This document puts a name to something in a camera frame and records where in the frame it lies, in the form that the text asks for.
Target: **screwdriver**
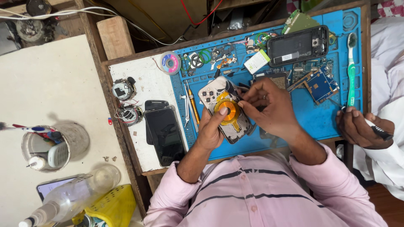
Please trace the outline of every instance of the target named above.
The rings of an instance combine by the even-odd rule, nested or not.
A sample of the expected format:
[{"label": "screwdriver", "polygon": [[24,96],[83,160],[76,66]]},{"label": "screwdriver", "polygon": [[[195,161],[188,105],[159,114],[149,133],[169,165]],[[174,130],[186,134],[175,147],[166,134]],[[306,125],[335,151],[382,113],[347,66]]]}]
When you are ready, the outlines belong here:
[{"label": "screwdriver", "polygon": [[186,80],[186,82],[187,82],[187,87],[188,87],[189,101],[191,102],[192,110],[194,111],[194,114],[195,114],[196,123],[199,124],[200,119],[199,119],[198,111],[196,110],[196,104],[195,104],[194,95],[193,95],[191,89],[189,88],[187,80]]},{"label": "screwdriver", "polygon": [[[346,106],[342,106],[341,104],[337,103],[336,101],[329,99],[331,102],[333,102],[334,104],[338,105],[342,112],[346,112],[347,107]],[[383,129],[377,127],[373,122],[369,121],[368,119],[365,118],[366,123],[372,128],[372,130],[374,131],[374,133],[378,136],[380,136],[381,138],[383,138],[384,141],[388,141],[390,139],[393,138],[394,135],[388,134],[387,132],[385,132]]]}]

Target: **green toothbrush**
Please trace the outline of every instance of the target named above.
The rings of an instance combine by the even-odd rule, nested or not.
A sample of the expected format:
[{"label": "green toothbrush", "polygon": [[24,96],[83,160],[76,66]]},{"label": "green toothbrush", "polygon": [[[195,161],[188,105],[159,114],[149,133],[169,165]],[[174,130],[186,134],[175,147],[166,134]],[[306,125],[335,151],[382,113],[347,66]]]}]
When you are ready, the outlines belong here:
[{"label": "green toothbrush", "polygon": [[355,63],[352,54],[353,48],[356,46],[357,36],[355,33],[350,33],[348,36],[348,77],[349,77],[349,91],[348,91],[348,106],[353,106],[355,103]]}]

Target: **yellow plastic basket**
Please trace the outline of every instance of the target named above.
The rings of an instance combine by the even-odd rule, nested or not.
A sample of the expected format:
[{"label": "yellow plastic basket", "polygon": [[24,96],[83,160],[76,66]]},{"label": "yellow plastic basket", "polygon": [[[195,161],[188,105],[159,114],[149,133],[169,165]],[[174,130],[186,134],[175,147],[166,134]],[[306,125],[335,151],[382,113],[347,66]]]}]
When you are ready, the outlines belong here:
[{"label": "yellow plastic basket", "polygon": [[91,217],[102,219],[109,227],[128,227],[135,208],[132,186],[121,185],[84,211]]}]

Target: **pink striped shirt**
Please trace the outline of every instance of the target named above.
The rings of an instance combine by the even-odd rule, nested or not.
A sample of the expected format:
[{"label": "pink striped shirt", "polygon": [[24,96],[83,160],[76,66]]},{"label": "pink striped shirt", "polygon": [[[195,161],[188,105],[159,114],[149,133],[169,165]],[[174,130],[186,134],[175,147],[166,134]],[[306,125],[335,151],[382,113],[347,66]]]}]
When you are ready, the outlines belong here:
[{"label": "pink striped shirt", "polygon": [[[357,178],[322,145],[327,159],[307,166],[290,155],[237,156],[207,165],[195,184],[172,163],[151,198],[145,226],[387,226]],[[314,199],[303,190],[305,179]]]}]

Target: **blue silicone repair mat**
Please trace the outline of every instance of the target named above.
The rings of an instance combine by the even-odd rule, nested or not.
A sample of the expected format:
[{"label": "blue silicone repair mat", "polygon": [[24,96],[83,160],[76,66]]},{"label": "blue silicone repair mat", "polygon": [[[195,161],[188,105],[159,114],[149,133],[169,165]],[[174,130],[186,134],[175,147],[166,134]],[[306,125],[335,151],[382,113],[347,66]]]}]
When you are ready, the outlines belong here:
[{"label": "blue silicone repair mat", "polygon": [[[321,25],[328,26],[331,32],[334,32],[337,36],[337,41],[329,46],[328,54],[326,56],[327,60],[332,59],[334,64],[332,68],[332,74],[334,74],[334,80],[338,83],[340,90],[339,92],[332,96],[331,99],[344,105],[347,102],[348,96],[348,86],[349,80],[347,75],[348,67],[348,48],[347,48],[347,38],[348,34],[355,32],[358,36],[358,43],[353,49],[353,59],[355,62],[356,76],[355,76],[355,107],[362,111],[362,54],[361,54],[361,33],[360,33],[360,8],[352,8],[345,11],[336,11],[332,13],[327,13],[323,15],[318,15],[312,17],[317,20]],[[245,40],[246,37],[252,39],[259,32],[274,32],[281,35],[283,25],[276,27],[269,27],[267,29],[258,30],[251,33],[245,33],[238,36],[232,36],[222,40],[216,40],[213,42],[208,42],[205,44],[200,44],[180,50],[176,52],[180,57],[184,54],[192,54],[194,52],[199,53],[203,49],[208,49],[212,51],[214,47],[220,48],[228,43],[234,43],[237,41]],[[249,81],[252,80],[253,76],[247,71],[242,70],[243,64],[255,53],[247,54],[246,46],[243,43],[236,43],[234,45],[234,50],[231,52],[231,56],[234,54],[237,58],[235,63],[229,64],[226,68],[221,68],[221,75],[226,70],[234,71],[233,77],[227,77],[227,79],[238,85],[239,82],[250,85]],[[181,113],[181,121],[185,122],[185,104],[184,99],[180,99],[180,95],[186,93],[184,89],[185,80],[188,81],[189,87],[194,93],[195,102],[199,115],[202,115],[203,105],[200,103],[199,97],[197,96],[198,91],[207,85],[210,80],[213,80],[213,76],[217,70],[216,66],[220,63],[216,62],[212,68],[212,64],[206,63],[202,67],[197,68],[191,76],[186,72],[181,70],[178,74],[171,76],[171,82],[173,85],[174,93],[176,96],[177,104]],[[291,70],[292,65],[283,66],[286,70]],[[262,67],[258,71],[263,71],[270,69],[268,65]],[[310,96],[309,92],[305,88],[297,88],[291,92],[293,109],[300,125],[315,139],[328,139],[332,137],[339,136],[337,131],[334,118],[336,116],[339,107],[333,104],[331,101],[326,100],[320,105],[314,103],[313,98]],[[192,119],[184,128],[187,143],[191,147],[196,140],[197,133],[194,128]],[[238,142],[231,145],[226,140],[223,141],[222,145],[215,149],[209,160],[225,158],[230,156],[235,156],[239,154],[251,153],[256,151],[262,151],[270,149],[271,139],[261,139],[259,136],[258,127],[251,136],[244,136]],[[287,146],[286,142],[279,139],[276,144],[277,147]]]}]

